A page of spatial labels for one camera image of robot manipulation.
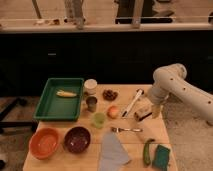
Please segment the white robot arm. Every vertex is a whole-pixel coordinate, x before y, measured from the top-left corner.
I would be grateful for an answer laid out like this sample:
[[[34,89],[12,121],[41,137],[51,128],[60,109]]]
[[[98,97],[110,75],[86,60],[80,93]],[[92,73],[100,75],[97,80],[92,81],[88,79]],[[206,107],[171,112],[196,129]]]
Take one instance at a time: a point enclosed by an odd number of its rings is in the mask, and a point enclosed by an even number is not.
[[[149,100],[162,105],[173,94],[213,126],[213,95],[186,82],[186,76],[187,70],[180,63],[157,68],[153,72],[154,83],[147,92]]]

